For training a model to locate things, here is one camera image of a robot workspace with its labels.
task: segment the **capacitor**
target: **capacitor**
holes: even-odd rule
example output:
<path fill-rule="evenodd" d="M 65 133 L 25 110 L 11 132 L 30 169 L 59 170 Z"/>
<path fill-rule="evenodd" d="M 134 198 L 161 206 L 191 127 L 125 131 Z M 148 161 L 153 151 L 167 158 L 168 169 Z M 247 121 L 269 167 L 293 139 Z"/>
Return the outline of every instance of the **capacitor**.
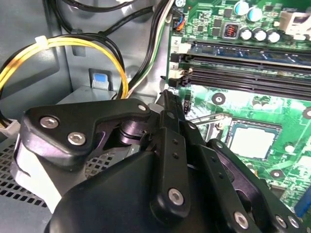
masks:
<path fill-rule="evenodd" d="M 238 16 L 244 16 L 249 10 L 249 5 L 245 1 L 239 1 L 234 5 L 234 13 Z"/>
<path fill-rule="evenodd" d="M 277 33 L 277 31 L 275 29 L 269 29 L 267 30 L 267 40 L 269 43 L 276 43 L 278 41 L 280 41 L 281 39 L 281 35 L 279 33 Z"/>
<path fill-rule="evenodd" d="M 250 38 L 252 38 L 253 33 L 249 28 L 241 28 L 240 29 L 240 38 L 242 40 L 249 40 Z"/>
<path fill-rule="evenodd" d="M 267 33 L 262 28 L 255 28 L 253 30 L 254 39 L 261 42 L 267 38 Z"/>
<path fill-rule="evenodd" d="M 258 7 L 251 7 L 247 13 L 247 19 L 251 22 L 257 22 L 262 19 L 263 13 L 262 10 Z"/>

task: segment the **yellow cable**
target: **yellow cable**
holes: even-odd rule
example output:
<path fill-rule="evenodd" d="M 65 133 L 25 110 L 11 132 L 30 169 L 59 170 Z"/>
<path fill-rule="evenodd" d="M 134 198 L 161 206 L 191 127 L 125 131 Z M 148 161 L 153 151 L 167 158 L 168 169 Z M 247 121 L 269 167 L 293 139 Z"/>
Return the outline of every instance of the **yellow cable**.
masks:
<path fill-rule="evenodd" d="M 104 53 L 116 66 L 118 72 L 120 73 L 123 90 L 121 98 L 126 98 L 128 93 L 128 82 L 124 70 L 118 60 L 104 48 L 90 42 L 87 40 L 82 40 L 78 38 L 72 37 L 58 37 L 58 38 L 51 38 L 47 40 L 48 48 L 58 47 L 58 46 L 85 46 L 85 47 L 92 47 L 95 48 L 102 53 Z M 13 73 L 30 57 L 35 55 L 36 53 L 45 50 L 46 47 L 42 46 L 38 43 L 29 46 L 28 48 L 21 51 L 17 56 L 12 59 L 12 61 L 5 67 L 5 69 L 0 74 L 0 89 L 3 88 L 4 84 L 8 81 L 8 79 L 13 75 Z"/>

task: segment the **white cable tie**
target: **white cable tie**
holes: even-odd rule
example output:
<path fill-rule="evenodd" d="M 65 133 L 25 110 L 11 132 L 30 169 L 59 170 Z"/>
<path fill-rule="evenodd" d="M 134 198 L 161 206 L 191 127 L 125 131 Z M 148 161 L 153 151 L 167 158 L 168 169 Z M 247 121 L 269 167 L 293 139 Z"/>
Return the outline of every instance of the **white cable tie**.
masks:
<path fill-rule="evenodd" d="M 44 50 L 49 50 L 49 42 L 45 35 L 41 35 L 35 38 L 36 43 Z"/>

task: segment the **white connector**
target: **white connector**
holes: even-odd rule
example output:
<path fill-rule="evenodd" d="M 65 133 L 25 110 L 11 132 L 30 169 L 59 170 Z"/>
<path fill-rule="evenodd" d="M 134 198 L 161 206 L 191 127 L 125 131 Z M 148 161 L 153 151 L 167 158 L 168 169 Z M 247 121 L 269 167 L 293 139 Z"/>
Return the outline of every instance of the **white connector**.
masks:
<path fill-rule="evenodd" d="M 8 127 L 0 127 L 0 132 L 3 133 L 7 138 L 17 138 L 19 133 L 20 124 L 17 120 L 10 119 L 12 121 Z"/>

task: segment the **green circuit board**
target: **green circuit board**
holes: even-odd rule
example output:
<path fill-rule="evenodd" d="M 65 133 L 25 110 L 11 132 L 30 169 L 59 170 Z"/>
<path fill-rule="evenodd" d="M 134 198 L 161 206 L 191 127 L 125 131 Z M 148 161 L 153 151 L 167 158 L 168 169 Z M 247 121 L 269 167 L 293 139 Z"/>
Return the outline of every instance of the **green circuit board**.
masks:
<path fill-rule="evenodd" d="M 281 190 L 280 199 L 293 211 L 311 185 L 311 101 L 195 85 L 178 91 L 182 100 L 190 92 L 188 120 L 229 114 L 219 121 L 221 130 L 217 125 L 199 125 L 203 138 L 219 138 L 240 154 L 259 178 Z M 310 216 L 306 215 L 307 226 L 311 226 Z"/>
<path fill-rule="evenodd" d="M 310 41 L 301 41 L 293 39 L 279 31 L 280 14 L 286 12 L 305 13 L 311 7 L 311 0 L 246 0 L 249 10 L 256 8 L 253 13 L 239 16 L 236 14 L 235 7 L 238 0 L 187 0 L 183 7 L 185 14 L 185 27 L 181 32 L 173 32 L 174 36 L 180 36 L 183 41 L 190 39 L 211 41 L 211 42 L 228 42 L 231 44 L 240 44 L 248 46 L 266 47 L 266 48 L 284 48 L 293 50 L 309 50 Z M 262 11 L 262 16 L 257 19 L 257 9 Z M 237 25 L 236 38 L 225 38 L 224 30 L 226 25 Z M 247 41 L 239 37 L 239 31 L 248 28 L 254 30 L 261 28 L 264 31 L 276 30 L 281 34 L 281 39 L 277 43 L 269 43 L 250 39 Z"/>

